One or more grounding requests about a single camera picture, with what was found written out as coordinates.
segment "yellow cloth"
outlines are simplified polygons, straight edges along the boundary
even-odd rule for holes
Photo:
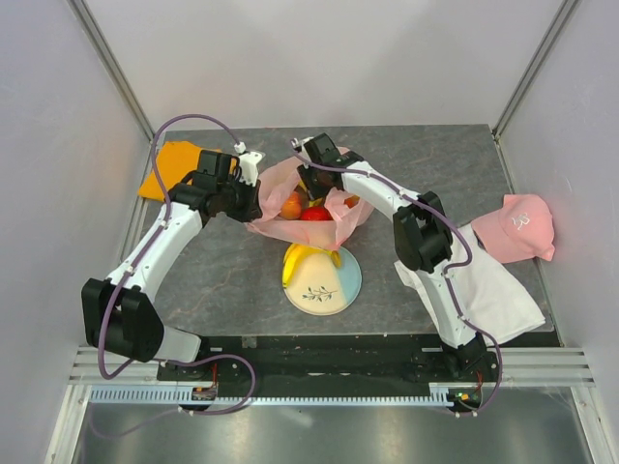
[[[163,144],[157,156],[157,167],[166,189],[170,190],[188,172],[195,170],[202,150],[204,149],[190,142],[165,142]],[[137,194],[143,198],[163,201],[163,192],[157,184],[153,171],[139,188]]]

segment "pink cap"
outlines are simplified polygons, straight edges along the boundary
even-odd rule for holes
[[[503,208],[471,222],[477,237],[499,263],[554,254],[552,214],[538,195],[505,195]]]

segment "pink plastic bag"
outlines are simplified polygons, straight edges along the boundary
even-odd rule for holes
[[[342,153],[348,151],[341,148],[339,150]],[[290,158],[260,174],[258,202],[262,209],[262,217],[248,223],[247,228],[251,232],[292,244],[338,249],[352,235],[355,227],[369,218],[373,207],[368,202],[359,200],[356,206],[348,208],[344,200],[351,194],[332,188],[324,206],[331,213],[333,220],[286,220],[279,217],[281,205],[301,181],[297,172],[297,166],[300,164],[300,160]]]

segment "white towel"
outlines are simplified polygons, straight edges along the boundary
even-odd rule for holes
[[[520,334],[540,327],[545,318],[540,308],[517,279],[498,261],[480,248],[470,224],[459,229],[473,250],[473,262],[464,268],[453,270],[461,305],[466,308],[471,322],[480,329],[505,343]],[[453,262],[466,259],[466,250],[454,237]],[[426,289],[417,275],[397,261],[396,270],[402,283],[419,293],[432,322],[438,330]]]

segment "white wall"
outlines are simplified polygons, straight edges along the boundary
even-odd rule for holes
[[[581,2],[503,136],[516,188],[554,214],[544,263],[564,340],[582,346],[619,434],[619,3]]]
[[[294,127],[493,124],[561,2],[87,3],[153,126]]]
[[[40,463],[146,139],[64,0],[0,4],[0,461]]]

